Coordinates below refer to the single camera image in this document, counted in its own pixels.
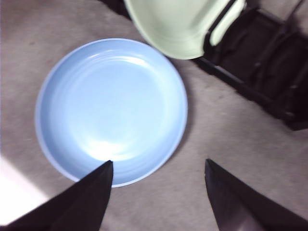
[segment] plate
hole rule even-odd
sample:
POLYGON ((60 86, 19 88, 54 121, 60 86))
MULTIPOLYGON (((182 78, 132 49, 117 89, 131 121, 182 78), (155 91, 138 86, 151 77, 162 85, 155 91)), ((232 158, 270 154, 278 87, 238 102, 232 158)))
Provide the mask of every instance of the plate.
MULTIPOLYGON (((208 29, 229 0, 125 0, 128 13, 141 35, 165 55, 193 59, 204 54, 208 29)), ((245 0, 237 0, 211 35, 211 44, 222 39, 239 16, 245 0)))
POLYGON ((109 38, 83 45, 49 73, 36 132, 48 160, 77 181, 108 160, 113 187, 160 168, 185 130, 187 96, 169 60, 143 43, 109 38))

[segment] beige carpet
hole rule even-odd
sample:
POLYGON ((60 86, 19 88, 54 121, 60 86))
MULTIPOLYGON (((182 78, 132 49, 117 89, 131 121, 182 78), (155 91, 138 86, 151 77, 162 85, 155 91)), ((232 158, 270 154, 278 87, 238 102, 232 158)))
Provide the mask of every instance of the beige carpet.
MULTIPOLYGON (((264 0, 285 17, 295 1, 264 0)), ((308 2, 298 13, 308 30, 308 2)), ((50 69, 72 49, 102 38, 144 41, 132 22, 97 0, 1 1, 1 154, 52 197, 73 182, 44 157, 34 107, 50 69)), ((188 93, 181 145, 151 176, 112 189, 102 229, 217 231, 205 192, 210 157, 274 201, 308 219, 308 130, 291 132, 190 61, 172 60, 188 93)))

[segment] light green bowl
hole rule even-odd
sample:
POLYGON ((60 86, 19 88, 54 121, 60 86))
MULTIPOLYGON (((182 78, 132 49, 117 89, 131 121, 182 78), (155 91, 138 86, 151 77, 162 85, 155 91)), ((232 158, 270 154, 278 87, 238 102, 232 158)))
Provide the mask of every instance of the light green bowl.
MULTIPOLYGON (((165 55, 193 59, 204 54, 205 34, 229 0, 125 0, 141 35, 165 55)), ((212 33, 216 45, 245 6, 237 0, 212 33)))

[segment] plate rim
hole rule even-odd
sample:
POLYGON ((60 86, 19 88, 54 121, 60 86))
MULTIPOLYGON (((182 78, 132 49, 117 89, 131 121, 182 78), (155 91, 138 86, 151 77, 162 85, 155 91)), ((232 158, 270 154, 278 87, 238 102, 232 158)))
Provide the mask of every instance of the plate rim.
POLYGON ((35 125, 35 132, 36 132, 36 137, 37 137, 37 140, 38 140, 38 143, 39 143, 39 146, 43 152, 43 154, 45 155, 45 157, 48 159, 48 161, 51 163, 51 165, 58 171, 60 172, 62 175, 64 175, 65 177, 69 178, 70 180, 72 181, 79 181, 80 179, 75 177, 74 175, 72 175, 70 172, 68 172, 64 167, 62 167, 58 162, 57 160, 53 157, 53 155, 51 154, 51 152, 49 151, 49 148, 43 138, 43 131, 41 129, 41 119, 40 119, 40 112, 41 112, 41 108, 42 108, 42 101, 43 101, 43 98, 44 98, 44 95, 45 95, 45 91, 46 91, 46 88, 48 86, 48 83, 50 82, 52 76, 54 75, 54 73, 56 72, 56 70, 67 60, 69 59, 74 53, 76 53, 77 51, 87 47, 87 46, 90 46, 92 44, 95 44, 95 43, 99 43, 99 42, 105 42, 105 41, 110 41, 110 40, 118 40, 118 41, 129 41, 129 42, 133 42, 133 43, 137 43, 139 45, 142 45, 142 46, 145 46, 151 50, 153 50, 154 52, 156 52, 162 59, 164 59, 166 61, 166 63, 171 67, 171 69, 173 69, 175 75, 176 75, 176 78, 178 79, 179 81, 179 84, 180 84, 180 90, 181 90, 181 98, 182 98, 182 106, 183 106, 183 119, 182 119, 182 122, 180 124, 180 131, 179 133, 177 134, 176 136, 176 139, 174 140, 173 142, 173 145, 171 146, 170 148, 170 151, 164 156, 164 158, 162 158, 162 160, 159 162, 158 165, 156 165, 154 168, 152 168, 150 171, 148 171, 146 174, 143 174, 142 176, 136 178, 136 179, 133 179, 133 180, 130 180, 130 181, 127 181, 127 182, 124 182, 124 183, 120 183, 120 184, 112 184, 112 188, 116 188, 116 187, 122 187, 122 186, 126 186, 126 185, 129 185, 129 184, 133 184, 135 182, 138 182, 144 178, 146 178, 147 176, 153 174, 155 171, 157 171, 161 166, 163 166, 167 160, 174 154, 174 152, 176 151, 177 147, 179 146, 181 140, 182 140, 182 137, 184 135, 184 132, 186 130, 186 126, 187 126, 187 118, 188 118, 188 98, 187 98, 187 92, 186 92, 186 89, 185 89, 185 85, 183 83, 183 80, 180 76, 180 74, 178 73, 177 69, 175 68, 175 66, 171 63, 171 61, 165 57, 160 51, 158 51, 157 49, 143 43, 143 42, 140 42, 140 41, 136 41, 136 40, 133 40, 133 39, 128 39, 128 38, 103 38, 103 39, 99 39, 99 40, 95 40, 95 41, 92 41, 92 42, 89 42, 89 43, 86 43, 84 45, 81 45, 77 48, 75 48, 74 50, 72 50, 71 52, 69 52, 68 54, 66 54, 63 58, 61 58, 54 66, 53 68, 50 70, 50 72, 47 74, 47 76, 45 77, 41 87, 40 87, 40 90, 38 92, 38 95, 37 95, 37 100, 36 100, 36 104, 35 104, 35 111, 34 111, 34 125, 35 125))

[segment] blue plate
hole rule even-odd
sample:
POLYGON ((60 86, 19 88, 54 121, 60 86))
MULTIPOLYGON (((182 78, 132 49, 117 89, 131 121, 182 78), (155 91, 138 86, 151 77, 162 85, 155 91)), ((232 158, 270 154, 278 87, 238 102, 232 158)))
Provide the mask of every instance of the blue plate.
POLYGON ((185 130, 187 97, 173 65, 143 43, 83 45, 49 73, 36 131, 49 161, 77 181, 107 160, 113 187, 137 182, 172 155, 185 130))

